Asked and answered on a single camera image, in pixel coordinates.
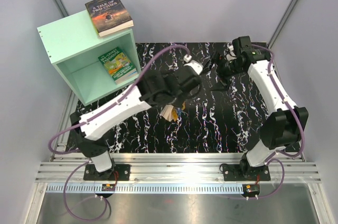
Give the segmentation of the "lime green paperback book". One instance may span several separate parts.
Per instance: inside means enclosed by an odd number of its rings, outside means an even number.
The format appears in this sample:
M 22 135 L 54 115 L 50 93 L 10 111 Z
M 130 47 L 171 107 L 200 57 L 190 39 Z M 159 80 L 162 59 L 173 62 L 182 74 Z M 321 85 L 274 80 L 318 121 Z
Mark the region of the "lime green paperback book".
M 130 22 L 130 23 L 124 23 L 124 24 L 121 24 L 119 26 L 110 28 L 108 30 L 101 31 L 101 32 L 98 33 L 98 35 L 100 37 L 103 37 L 103 36 L 110 35 L 110 34 L 116 33 L 118 31 L 130 28 L 130 27 L 133 27 L 133 26 L 134 26 L 134 24 L 132 22 Z

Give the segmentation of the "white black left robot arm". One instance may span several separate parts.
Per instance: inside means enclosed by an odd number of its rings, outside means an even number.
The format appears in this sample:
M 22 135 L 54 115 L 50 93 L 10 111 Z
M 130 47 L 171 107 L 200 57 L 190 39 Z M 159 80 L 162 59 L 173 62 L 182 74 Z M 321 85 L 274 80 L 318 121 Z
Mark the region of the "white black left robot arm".
M 102 140 L 105 133 L 127 118 L 154 106 L 182 108 L 186 100 L 194 97 L 191 91 L 200 89 L 202 70 L 203 66 L 196 61 L 172 72 L 148 70 L 133 85 L 101 107 L 83 115 L 71 114 L 77 148 L 93 162 L 95 174 L 100 179 L 109 180 L 115 166 L 108 146 Z

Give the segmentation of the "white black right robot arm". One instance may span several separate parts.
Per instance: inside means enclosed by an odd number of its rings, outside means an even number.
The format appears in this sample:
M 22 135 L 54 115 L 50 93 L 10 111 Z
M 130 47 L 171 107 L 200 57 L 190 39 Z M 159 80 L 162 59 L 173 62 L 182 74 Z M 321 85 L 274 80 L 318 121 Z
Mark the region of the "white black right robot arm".
M 225 91 L 231 77 L 246 73 L 257 86 L 269 117 L 259 129 L 259 141 L 244 153 L 239 164 L 222 164 L 224 180 L 269 180 L 268 164 L 278 154 L 295 158 L 302 154 L 308 110 L 298 107 L 287 94 L 273 69 L 273 52 L 252 44 L 249 36 L 234 39 L 225 54 L 214 51 L 203 74 L 216 66 L 219 83 L 215 91 Z

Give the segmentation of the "dark tale two cities book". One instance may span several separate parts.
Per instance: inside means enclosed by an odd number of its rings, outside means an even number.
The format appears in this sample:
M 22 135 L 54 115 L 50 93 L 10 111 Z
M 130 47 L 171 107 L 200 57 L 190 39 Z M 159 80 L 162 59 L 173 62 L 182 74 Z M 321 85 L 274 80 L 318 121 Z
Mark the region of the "dark tale two cities book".
M 93 0 L 85 6 L 97 33 L 124 23 L 134 23 L 121 0 Z

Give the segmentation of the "blue cartoon cover book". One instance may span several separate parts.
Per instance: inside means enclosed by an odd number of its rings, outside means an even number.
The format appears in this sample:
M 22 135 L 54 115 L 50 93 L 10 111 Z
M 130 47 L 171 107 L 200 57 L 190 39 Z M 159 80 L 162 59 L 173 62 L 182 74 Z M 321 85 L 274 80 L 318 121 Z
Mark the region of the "blue cartoon cover book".
M 169 122 L 177 121 L 181 116 L 182 111 L 185 109 L 185 102 L 181 107 L 174 107 L 172 105 L 166 105 L 162 110 L 160 115 Z

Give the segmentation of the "green 104-storey treehouse book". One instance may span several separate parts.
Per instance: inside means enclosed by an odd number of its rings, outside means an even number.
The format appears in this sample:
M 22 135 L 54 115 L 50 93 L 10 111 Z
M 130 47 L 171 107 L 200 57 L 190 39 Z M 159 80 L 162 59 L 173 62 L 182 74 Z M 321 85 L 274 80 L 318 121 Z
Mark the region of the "green 104-storey treehouse book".
M 114 81 L 137 71 L 129 57 L 119 47 L 99 56 L 98 60 Z

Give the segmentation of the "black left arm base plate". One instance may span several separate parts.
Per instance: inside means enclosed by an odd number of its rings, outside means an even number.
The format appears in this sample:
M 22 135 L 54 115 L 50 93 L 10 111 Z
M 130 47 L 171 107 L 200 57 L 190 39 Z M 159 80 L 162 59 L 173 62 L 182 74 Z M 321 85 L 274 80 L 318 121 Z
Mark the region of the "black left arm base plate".
M 129 164 L 116 164 L 113 169 L 98 172 L 93 164 L 87 164 L 85 167 L 83 179 L 85 181 L 129 181 Z

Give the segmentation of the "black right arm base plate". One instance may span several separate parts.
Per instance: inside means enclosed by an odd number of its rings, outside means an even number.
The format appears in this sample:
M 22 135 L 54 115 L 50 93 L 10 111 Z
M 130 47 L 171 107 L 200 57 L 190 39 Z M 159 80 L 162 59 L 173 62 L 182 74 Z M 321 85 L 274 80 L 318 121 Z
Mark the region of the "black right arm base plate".
M 270 172 L 267 166 L 241 167 L 240 164 L 222 163 L 219 167 L 224 181 L 270 181 Z

